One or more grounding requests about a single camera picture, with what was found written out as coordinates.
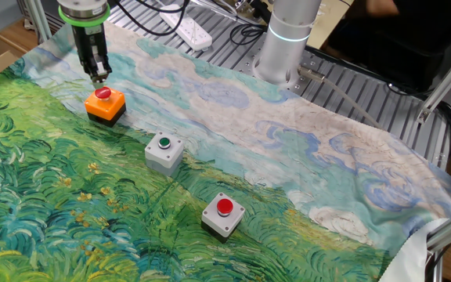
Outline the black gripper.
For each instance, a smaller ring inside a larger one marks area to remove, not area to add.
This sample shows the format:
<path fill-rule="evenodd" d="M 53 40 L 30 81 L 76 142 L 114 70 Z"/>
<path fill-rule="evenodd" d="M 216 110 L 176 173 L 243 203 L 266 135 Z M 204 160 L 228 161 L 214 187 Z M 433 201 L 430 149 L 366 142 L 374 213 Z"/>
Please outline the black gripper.
<path fill-rule="evenodd" d="M 112 72 L 108 64 L 106 38 L 103 24 L 92 27 L 72 27 L 78 57 L 92 85 L 99 87 Z"/>

